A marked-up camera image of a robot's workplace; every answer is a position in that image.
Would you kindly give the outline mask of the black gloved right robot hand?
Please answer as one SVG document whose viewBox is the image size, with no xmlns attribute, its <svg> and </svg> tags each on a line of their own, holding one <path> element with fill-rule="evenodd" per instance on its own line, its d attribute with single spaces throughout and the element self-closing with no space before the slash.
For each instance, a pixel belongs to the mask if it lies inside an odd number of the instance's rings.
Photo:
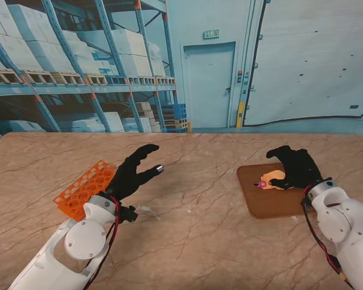
<svg viewBox="0 0 363 290">
<path fill-rule="evenodd" d="M 281 161 L 285 172 L 283 179 L 274 178 L 269 181 L 272 186 L 285 190 L 292 187 L 305 189 L 323 181 L 318 166 L 305 149 L 293 150 L 285 145 L 266 153 L 266 158 L 272 157 Z"/>
</svg>

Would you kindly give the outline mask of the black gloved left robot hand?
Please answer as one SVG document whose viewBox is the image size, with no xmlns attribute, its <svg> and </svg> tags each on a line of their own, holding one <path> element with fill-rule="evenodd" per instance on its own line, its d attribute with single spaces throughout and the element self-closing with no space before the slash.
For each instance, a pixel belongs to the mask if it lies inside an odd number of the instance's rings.
<svg viewBox="0 0 363 290">
<path fill-rule="evenodd" d="M 149 180 L 158 176 L 164 171 L 164 166 L 159 164 L 144 172 L 137 172 L 138 166 L 150 153 L 159 150 L 155 144 L 147 144 L 138 148 L 133 154 L 128 156 L 118 167 L 113 179 L 106 187 L 105 197 L 114 198 L 121 201 L 131 196 L 137 189 Z"/>
</svg>

